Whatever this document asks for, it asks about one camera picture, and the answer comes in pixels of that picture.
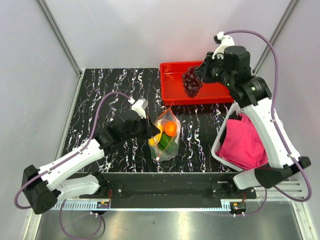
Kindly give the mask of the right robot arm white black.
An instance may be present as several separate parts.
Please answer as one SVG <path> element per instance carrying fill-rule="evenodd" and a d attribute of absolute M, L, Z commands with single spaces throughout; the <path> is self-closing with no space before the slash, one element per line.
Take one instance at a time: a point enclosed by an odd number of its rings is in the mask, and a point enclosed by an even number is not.
<path fill-rule="evenodd" d="M 194 71 L 205 84 L 219 83 L 227 87 L 235 105 L 253 123 L 268 157 L 266 165 L 234 176 L 227 192 L 235 199 L 247 188 L 269 189 L 311 165 L 310 158 L 301 156 L 292 145 L 272 109 L 272 94 L 267 83 L 251 73 L 250 57 L 245 47 L 228 46 L 217 54 L 209 51 Z"/>

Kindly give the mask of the yellow fake banana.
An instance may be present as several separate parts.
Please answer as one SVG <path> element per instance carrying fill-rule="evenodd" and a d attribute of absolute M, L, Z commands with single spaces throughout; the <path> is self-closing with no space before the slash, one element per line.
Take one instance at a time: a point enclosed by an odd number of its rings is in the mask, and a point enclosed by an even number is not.
<path fill-rule="evenodd" d="M 156 127 L 160 130 L 160 133 L 148 140 L 148 144 L 152 147 L 154 147 L 160 142 L 163 134 L 163 125 L 160 122 L 156 124 Z"/>

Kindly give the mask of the dark purple fake grapes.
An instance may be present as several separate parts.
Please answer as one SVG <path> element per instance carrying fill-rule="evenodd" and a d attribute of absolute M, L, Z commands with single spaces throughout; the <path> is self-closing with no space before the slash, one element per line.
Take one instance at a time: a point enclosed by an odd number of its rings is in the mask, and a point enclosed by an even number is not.
<path fill-rule="evenodd" d="M 201 80 L 194 74 L 194 70 L 196 68 L 197 66 L 189 67 L 187 71 L 181 76 L 184 91 L 189 98 L 194 98 L 204 85 Z"/>

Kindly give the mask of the orange fake fruit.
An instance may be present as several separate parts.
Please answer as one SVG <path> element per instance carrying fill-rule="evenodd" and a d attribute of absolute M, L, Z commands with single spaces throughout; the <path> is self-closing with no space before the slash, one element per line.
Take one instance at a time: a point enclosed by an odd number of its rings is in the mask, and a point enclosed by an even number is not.
<path fill-rule="evenodd" d="M 174 121 L 168 121 L 164 126 L 164 132 L 166 135 L 170 137 L 174 137 L 176 135 L 177 125 Z"/>

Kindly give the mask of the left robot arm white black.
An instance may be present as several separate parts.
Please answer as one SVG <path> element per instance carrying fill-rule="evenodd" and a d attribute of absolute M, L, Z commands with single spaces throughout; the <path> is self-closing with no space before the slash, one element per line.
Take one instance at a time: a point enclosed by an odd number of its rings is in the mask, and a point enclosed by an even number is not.
<path fill-rule="evenodd" d="M 148 140 L 159 133 L 160 130 L 148 116 L 143 118 L 129 111 L 97 129 L 92 138 L 61 158 L 39 168 L 34 165 L 26 167 L 21 191 L 29 208 L 40 215 L 53 208 L 58 201 L 69 198 L 108 197 L 109 183 L 100 173 L 92 172 L 79 178 L 71 176 L 90 163 L 102 159 L 122 142 L 137 137 Z"/>

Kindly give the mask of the clear zip bag orange seal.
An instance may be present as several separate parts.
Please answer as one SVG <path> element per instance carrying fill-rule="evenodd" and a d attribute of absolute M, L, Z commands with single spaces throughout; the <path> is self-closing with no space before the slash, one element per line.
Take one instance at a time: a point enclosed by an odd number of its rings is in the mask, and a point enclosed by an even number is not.
<path fill-rule="evenodd" d="M 156 119 L 154 125 L 160 133 L 148 140 L 151 158 L 156 162 L 169 161 L 179 151 L 181 122 L 168 108 Z"/>

